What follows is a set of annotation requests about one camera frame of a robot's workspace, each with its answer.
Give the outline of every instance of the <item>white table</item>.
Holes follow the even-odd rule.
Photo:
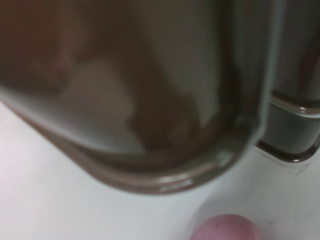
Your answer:
[[[104,185],[0,104],[1,240],[188,240],[223,213],[265,240],[320,239],[320,155],[284,164],[257,148],[196,189],[150,196]]]

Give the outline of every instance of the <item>white surface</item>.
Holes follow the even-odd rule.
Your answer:
[[[319,240],[319,157],[282,164],[253,148],[196,189],[132,194],[93,179],[1,104],[0,239],[188,240],[207,218],[233,213],[265,240]]]

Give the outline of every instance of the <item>brown liquid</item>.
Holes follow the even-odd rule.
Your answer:
[[[201,127],[193,95],[173,87],[126,0],[2,1],[0,32],[1,84],[42,101],[58,98],[84,64],[110,62],[133,99],[126,127],[153,164],[196,154],[230,123],[220,115]]]

